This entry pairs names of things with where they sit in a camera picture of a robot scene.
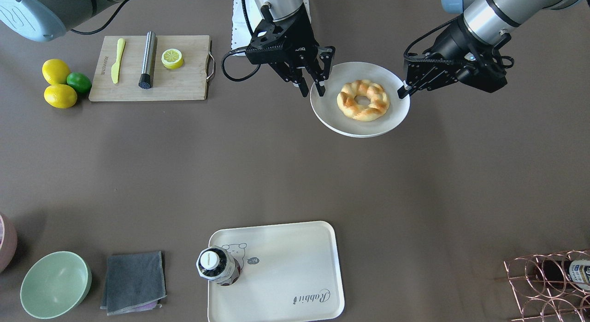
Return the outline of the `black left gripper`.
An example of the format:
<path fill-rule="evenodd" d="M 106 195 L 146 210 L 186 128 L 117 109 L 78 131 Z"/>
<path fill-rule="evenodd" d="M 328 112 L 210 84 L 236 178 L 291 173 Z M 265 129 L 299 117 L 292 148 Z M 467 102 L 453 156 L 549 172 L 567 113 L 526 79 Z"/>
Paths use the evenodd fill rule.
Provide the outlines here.
<path fill-rule="evenodd" d="M 429 54 L 405 59 L 405 84 L 397 91 L 403 99 L 420 90 L 432 91 L 480 74 L 480 41 L 464 18 L 454 18 L 439 34 Z"/>

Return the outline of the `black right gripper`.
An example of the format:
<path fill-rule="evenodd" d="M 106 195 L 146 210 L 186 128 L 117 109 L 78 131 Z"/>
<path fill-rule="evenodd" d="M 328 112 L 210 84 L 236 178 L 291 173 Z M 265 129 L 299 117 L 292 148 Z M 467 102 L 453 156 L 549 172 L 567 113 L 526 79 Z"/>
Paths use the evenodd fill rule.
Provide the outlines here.
<path fill-rule="evenodd" d="M 258 25 L 258 36 L 266 33 L 283 33 L 287 60 L 283 63 L 270 63 L 285 82 L 291 82 L 308 96 L 308 85 L 303 77 L 303 69 L 314 80 L 314 86 L 320 97 L 326 91 L 325 81 L 329 79 L 332 59 L 336 53 L 334 46 L 321 47 L 315 39 L 306 6 L 295 3 L 284 7 L 275 3 L 263 3 L 260 6 L 263 19 Z"/>

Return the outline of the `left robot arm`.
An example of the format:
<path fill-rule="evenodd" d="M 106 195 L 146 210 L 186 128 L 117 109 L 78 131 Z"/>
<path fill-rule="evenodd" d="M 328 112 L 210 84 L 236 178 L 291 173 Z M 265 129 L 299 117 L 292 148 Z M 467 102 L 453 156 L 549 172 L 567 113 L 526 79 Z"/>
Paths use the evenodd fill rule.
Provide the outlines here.
<path fill-rule="evenodd" d="M 404 98 L 420 90 L 437 90 L 460 82 L 493 93 L 506 86 L 514 64 L 500 49 L 512 32 L 541 10 L 561 10 L 588 0 L 441 0 L 457 16 L 437 27 L 440 34 L 421 54 L 404 51 Z"/>

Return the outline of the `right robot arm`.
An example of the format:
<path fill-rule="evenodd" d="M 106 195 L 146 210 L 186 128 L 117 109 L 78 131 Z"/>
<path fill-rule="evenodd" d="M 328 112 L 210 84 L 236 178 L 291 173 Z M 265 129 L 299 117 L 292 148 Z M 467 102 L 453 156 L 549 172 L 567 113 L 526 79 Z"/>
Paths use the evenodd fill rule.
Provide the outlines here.
<path fill-rule="evenodd" d="M 131 0 L 0 0 L 1 21 L 28 40 L 46 42 L 77 27 L 101 11 Z M 254 0 L 262 20 L 256 28 L 249 22 L 245 0 L 242 11 L 251 39 L 232 49 L 226 57 L 245 54 L 251 64 L 269 65 L 285 82 L 309 93 L 303 70 L 310 74 L 319 95 L 330 76 L 336 49 L 316 41 L 303 0 Z"/>

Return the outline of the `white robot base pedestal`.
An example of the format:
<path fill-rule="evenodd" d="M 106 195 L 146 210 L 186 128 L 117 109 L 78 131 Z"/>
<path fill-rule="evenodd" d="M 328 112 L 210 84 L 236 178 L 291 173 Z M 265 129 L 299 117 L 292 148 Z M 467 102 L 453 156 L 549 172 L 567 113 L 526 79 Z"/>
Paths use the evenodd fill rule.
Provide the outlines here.
<path fill-rule="evenodd" d="M 303 3 L 305 5 L 305 0 L 234 0 L 232 49 L 247 47 L 252 36 L 259 35 L 259 23 L 263 19 L 260 6 L 263 3 L 275 3 L 284 7 L 290 7 L 295 3 Z"/>

